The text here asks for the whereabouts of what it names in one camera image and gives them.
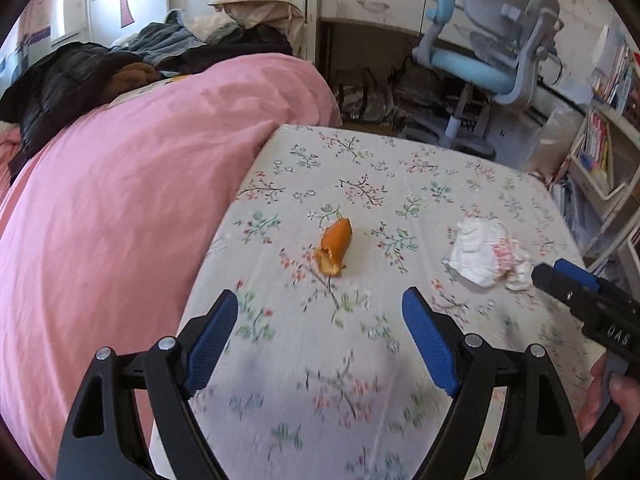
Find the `small orange peel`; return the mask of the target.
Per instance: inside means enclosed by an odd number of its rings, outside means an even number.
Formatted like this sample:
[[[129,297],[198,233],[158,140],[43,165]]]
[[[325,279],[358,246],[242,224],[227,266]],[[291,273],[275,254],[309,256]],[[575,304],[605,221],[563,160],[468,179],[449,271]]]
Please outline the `small orange peel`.
[[[314,250],[314,258],[321,274],[339,276],[343,260],[352,240],[352,225],[347,218],[336,220],[322,233],[319,246]]]

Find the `floral bed sheet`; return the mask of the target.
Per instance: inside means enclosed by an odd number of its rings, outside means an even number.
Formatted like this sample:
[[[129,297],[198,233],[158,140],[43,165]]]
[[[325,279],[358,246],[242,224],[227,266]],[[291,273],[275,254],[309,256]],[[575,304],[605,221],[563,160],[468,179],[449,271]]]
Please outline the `floral bed sheet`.
[[[347,218],[339,276],[320,273],[323,231]],[[232,479],[408,479],[449,408],[401,315],[432,308],[497,348],[547,349],[579,408],[601,349],[536,289],[477,288],[447,268],[457,225],[498,219],[533,262],[578,261],[546,188],[457,152],[328,128],[283,127],[218,228],[184,316],[224,290],[234,326],[192,411]]]

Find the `crumpled white printed tissue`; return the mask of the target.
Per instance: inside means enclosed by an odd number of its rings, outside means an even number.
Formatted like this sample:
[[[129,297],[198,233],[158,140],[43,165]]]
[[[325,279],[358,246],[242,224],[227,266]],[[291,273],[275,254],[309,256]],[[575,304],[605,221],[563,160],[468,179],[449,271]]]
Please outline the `crumpled white printed tissue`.
[[[457,278],[490,289],[503,284],[511,292],[533,285],[532,259],[498,219],[467,218],[454,233],[447,268]]]

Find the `pink duvet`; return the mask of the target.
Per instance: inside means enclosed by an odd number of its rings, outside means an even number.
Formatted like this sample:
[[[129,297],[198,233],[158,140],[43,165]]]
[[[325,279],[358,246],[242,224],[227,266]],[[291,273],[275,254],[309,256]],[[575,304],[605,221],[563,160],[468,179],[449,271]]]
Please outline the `pink duvet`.
[[[339,121],[311,63],[247,55],[82,116],[21,171],[1,205],[1,416],[44,478],[96,349],[178,328],[270,136]]]

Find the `pile of clothes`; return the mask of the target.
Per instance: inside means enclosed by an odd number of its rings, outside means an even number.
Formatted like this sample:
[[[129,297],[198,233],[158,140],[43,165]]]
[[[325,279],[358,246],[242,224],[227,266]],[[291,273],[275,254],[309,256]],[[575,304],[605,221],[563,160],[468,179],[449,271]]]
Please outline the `pile of clothes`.
[[[210,0],[212,14],[186,18],[172,10],[111,48],[127,51],[164,74],[204,72],[239,56],[305,56],[305,15],[293,0]]]

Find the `blue grey desk chair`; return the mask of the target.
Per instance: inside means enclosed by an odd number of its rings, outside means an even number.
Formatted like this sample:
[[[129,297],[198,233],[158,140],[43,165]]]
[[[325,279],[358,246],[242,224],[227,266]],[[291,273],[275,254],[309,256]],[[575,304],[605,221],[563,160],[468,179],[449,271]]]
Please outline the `blue grey desk chair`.
[[[462,80],[460,98],[446,125],[405,127],[400,136],[493,160],[496,150],[486,140],[491,105],[527,110],[532,104],[539,64],[555,55],[555,36],[564,27],[559,0],[463,0],[464,14],[474,25],[472,56],[436,44],[455,6],[456,0],[436,0],[425,12],[430,26],[411,57]]]

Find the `black jacket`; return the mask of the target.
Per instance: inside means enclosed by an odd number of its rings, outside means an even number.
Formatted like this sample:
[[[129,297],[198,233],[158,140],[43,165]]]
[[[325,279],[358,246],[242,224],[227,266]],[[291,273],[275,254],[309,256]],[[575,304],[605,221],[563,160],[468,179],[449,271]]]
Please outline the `black jacket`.
[[[20,159],[29,160],[83,114],[159,79],[156,68],[131,52],[72,42],[10,85],[2,94],[1,120],[20,126]]]

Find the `white bookshelf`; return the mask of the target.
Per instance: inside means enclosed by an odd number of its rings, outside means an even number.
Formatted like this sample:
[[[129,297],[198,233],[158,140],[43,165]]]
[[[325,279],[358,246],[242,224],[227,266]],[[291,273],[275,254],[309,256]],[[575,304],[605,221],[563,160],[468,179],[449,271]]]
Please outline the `white bookshelf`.
[[[550,191],[591,271],[639,236],[639,50],[615,26],[593,51],[592,99]]]

